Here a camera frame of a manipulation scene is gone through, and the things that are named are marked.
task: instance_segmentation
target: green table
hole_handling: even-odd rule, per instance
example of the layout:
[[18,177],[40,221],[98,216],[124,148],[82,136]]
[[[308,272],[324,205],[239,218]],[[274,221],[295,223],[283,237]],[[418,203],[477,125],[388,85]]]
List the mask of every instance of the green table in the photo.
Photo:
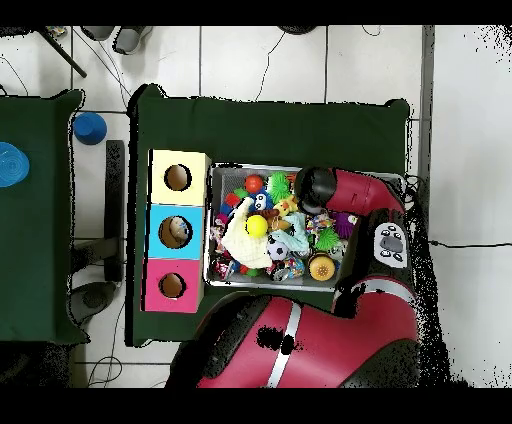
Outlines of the green table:
[[79,90],[52,99],[0,97],[0,140],[30,173],[0,188],[0,340],[86,341],[67,313],[71,185],[68,125]]
[[[347,170],[405,172],[405,100],[384,106],[243,103],[211,98],[165,98],[143,85],[130,101],[126,342],[189,340],[208,310],[237,289],[206,286],[196,314],[142,312],[147,153],[149,149],[204,152],[214,162],[281,166],[338,166]],[[332,293],[258,289],[329,310]]]

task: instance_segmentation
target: red ball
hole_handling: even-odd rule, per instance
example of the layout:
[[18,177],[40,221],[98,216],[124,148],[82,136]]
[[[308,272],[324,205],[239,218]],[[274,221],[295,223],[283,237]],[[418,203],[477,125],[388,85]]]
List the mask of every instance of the red ball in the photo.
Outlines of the red ball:
[[245,189],[249,193],[257,193],[263,187],[263,180],[259,175],[249,175],[245,179]]

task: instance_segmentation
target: cyan box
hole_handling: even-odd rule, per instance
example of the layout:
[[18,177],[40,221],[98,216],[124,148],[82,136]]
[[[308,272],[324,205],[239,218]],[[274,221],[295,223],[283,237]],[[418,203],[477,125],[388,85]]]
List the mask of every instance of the cyan box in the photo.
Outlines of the cyan box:
[[[189,242],[177,249],[165,246],[158,237],[158,230],[162,221],[174,216],[184,218],[192,227],[192,237],[189,238]],[[157,205],[152,203],[149,211],[148,257],[159,259],[200,259],[203,256],[204,231],[204,208],[198,206]]]

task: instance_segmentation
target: blue bowl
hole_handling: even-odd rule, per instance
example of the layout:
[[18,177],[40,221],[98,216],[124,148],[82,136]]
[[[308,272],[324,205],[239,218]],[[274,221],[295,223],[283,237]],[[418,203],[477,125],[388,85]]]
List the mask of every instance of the blue bowl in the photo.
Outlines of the blue bowl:
[[9,187],[24,180],[29,169],[25,153],[0,141],[0,187]]
[[94,112],[84,112],[73,122],[75,137],[84,144],[95,145],[107,135],[107,123]]

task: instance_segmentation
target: green toy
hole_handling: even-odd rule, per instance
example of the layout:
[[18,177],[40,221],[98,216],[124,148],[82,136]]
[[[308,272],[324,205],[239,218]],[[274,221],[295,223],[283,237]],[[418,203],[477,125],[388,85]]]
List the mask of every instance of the green toy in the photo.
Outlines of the green toy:
[[235,193],[240,199],[244,199],[247,196],[249,196],[249,193],[247,193],[247,190],[244,190],[243,188],[237,188],[233,190],[233,193]]
[[291,196],[290,183],[283,171],[274,172],[267,181],[267,193],[272,197],[274,204]]
[[340,242],[340,236],[332,227],[328,227],[318,233],[315,249],[327,252]]
[[260,275],[260,270],[257,268],[250,269],[249,271],[247,271],[245,275],[248,275],[249,277],[257,277],[258,275]]

